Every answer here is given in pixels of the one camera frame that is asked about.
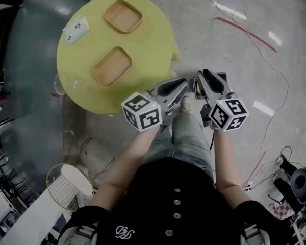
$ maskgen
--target wooden tray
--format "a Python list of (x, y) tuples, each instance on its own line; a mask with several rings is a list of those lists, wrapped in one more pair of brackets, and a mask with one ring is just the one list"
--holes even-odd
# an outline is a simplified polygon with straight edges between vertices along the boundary
[(117, 30), (131, 33), (142, 22), (142, 13), (124, 0), (117, 0), (104, 13), (104, 18)]
[(114, 47), (94, 66), (93, 75), (103, 87), (115, 84), (131, 67), (132, 59), (121, 47)]

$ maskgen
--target concrete floor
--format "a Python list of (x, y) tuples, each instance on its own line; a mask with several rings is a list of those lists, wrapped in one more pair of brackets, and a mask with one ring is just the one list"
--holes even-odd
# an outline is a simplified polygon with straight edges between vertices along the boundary
[[(281, 149), (289, 145), (293, 150), (290, 161), (306, 165), (306, 0), (214, 1), (233, 10), (246, 11), (247, 22), (243, 25), (244, 28), (277, 50), (275, 53), (255, 40), (265, 58), (276, 70), (283, 72), (289, 83), (288, 99), (267, 131), (262, 148), (262, 153), (266, 151), (264, 161), (274, 162)], [(204, 68), (214, 72), (224, 71), (232, 90), (244, 99), (250, 111), (250, 117), (243, 128), (231, 132), (244, 183), (259, 161), (261, 142), (271, 119), (269, 114), (255, 108), (254, 103), (260, 102), (275, 111), (284, 101), (286, 83), (262, 59), (247, 34), (213, 19), (225, 17), (209, 0), (171, 0), (159, 7), (174, 28), (182, 54), (179, 61), (172, 63), (178, 76), (189, 78)], [(278, 44), (271, 39), (269, 32), (275, 34)], [(200, 104), (196, 105), (197, 114)], [(126, 148), (136, 132), (126, 124), (121, 115), (108, 117), (83, 112), (80, 116), (85, 117), (85, 126), (82, 128), (77, 123), (79, 118), (69, 122), (70, 128), (64, 129), (65, 139), (69, 143), (75, 143), (74, 146), (67, 145), (68, 151), (77, 156), (79, 145), (92, 137), (86, 153), (81, 154), (81, 162), (90, 168), (90, 176), (93, 177)], [(205, 133), (210, 141), (211, 130), (206, 128)], [(288, 150), (284, 151), (285, 155), (289, 156), (289, 153)], [(264, 176), (277, 169), (276, 164), (271, 165)], [(261, 179), (259, 175), (255, 184)], [(265, 181), (249, 195), (267, 206), (271, 202), (267, 194), (273, 193), (272, 190), (272, 184)]]
[(59, 38), (88, 1), (24, 0), (10, 32), (4, 70), (15, 121), (0, 127), (0, 138), (12, 162), (8, 167), (16, 166), (37, 192), (45, 190), (49, 169), (64, 160), (63, 98), (51, 95)]
[[(5, 70), (16, 121), (2, 126), (0, 135), (7, 155), (37, 191), (44, 189), (48, 170), (63, 160), (85, 165), (94, 178), (136, 135), (122, 115), (96, 115), (79, 108), (67, 96), (65, 101), (51, 96), (61, 29), (87, 1), (25, 0), (11, 31)], [(306, 0), (214, 1), (246, 11), (244, 28), (277, 50), (275, 53), (256, 41), (266, 59), (289, 82), (287, 102), (276, 114), (263, 145), (265, 162), (275, 161), (280, 150), (290, 145), (290, 161), (306, 165)], [(159, 6), (174, 28), (182, 54), (178, 62), (172, 63), (178, 76), (190, 78), (204, 68), (224, 71), (232, 90), (244, 99), (250, 111), (243, 128), (231, 132), (244, 183), (259, 160), (271, 118), (254, 103), (275, 111), (284, 101), (286, 84), (244, 32), (213, 19), (224, 16), (209, 0), (171, 0)], [(269, 37), (269, 32), (281, 40), (281, 45)], [(200, 103), (196, 102), (194, 113), (200, 119), (199, 109)], [(210, 141), (211, 130), (205, 129), (205, 133)], [(87, 139), (91, 140), (79, 157), (80, 147)], [(277, 166), (271, 165), (265, 176), (276, 170)], [(94, 185), (99, 185), (101, 176), (96, 177)], [(249, 195), (267, 206), (267, 194), (272, 189), (271, 183), (265, 181)]]

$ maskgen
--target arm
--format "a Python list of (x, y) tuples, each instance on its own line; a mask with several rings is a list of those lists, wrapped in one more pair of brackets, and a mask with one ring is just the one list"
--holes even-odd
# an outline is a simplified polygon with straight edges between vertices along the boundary
[(158, 130), (159, 126), (155, 126), (136, 136), (128, 149), (107, 171), (103, 183), (89, 204), (90, 206), (100, 206), (108, 211), (112, 210), (126, 192)]
[(214, 131), (214, 151), (217, 190), (235, 209), (250, 198), (240, 187), (239, 169), (228, 133)]

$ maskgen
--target hand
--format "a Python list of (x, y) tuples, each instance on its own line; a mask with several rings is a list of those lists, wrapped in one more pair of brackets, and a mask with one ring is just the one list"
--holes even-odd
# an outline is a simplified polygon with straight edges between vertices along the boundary
[(220, 128), (213, 121), (211, 121), (210, 128), (214, 131), (220, 131)]
[(139, 134), (143, 134), (143, 135), (154, 134), (154, 135), (156, 135), (159, 130), (160, 130), (160, 125), (155, 125), (155, 126), (149, 128), (149, 129), (147, 129), (143, 132), (140, 132)]

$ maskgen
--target button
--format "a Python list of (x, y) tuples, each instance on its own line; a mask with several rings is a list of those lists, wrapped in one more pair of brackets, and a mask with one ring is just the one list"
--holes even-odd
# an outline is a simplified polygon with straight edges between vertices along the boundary
[(173, 215), (173, 217), (176, 218), (176, 219), (179, 219), (179, 218), (181, 217), (181, 215), (180, 215), (179, 213), (175, 213), (175, 214)]
[(166, 230), (165, 235), (170, 237), (170, 236), (173, 235), (173, 231), (172, 230)]

